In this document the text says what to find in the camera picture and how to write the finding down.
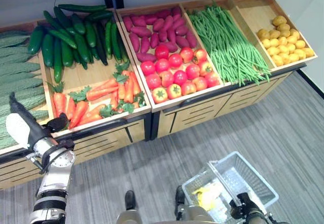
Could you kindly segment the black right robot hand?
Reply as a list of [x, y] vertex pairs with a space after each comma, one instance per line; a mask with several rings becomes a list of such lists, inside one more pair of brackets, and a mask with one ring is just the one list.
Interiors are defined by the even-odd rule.
[[237, 195], [240, 200], [240, 204], [236, 204], [234, 199], [229, 203], [231, 206], [230, 214], [234, 219], [244, 218], [246, 222], [249, 222], [253, 218], [259, 217], [265, 220], [262, 210], [250, 199], [247, 192]]

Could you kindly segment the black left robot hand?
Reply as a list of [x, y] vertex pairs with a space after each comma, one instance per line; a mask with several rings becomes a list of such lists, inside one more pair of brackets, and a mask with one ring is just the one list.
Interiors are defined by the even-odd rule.
[[9, 96], [10, 114], [6, 116], [7, 133], [23, 148], [32, 150], [33, 146], [43, 138], [51, 138], [51, 134], [66, 127], [68, 118], [65, 113], [40, 125], [35, 117], [15, 98]]

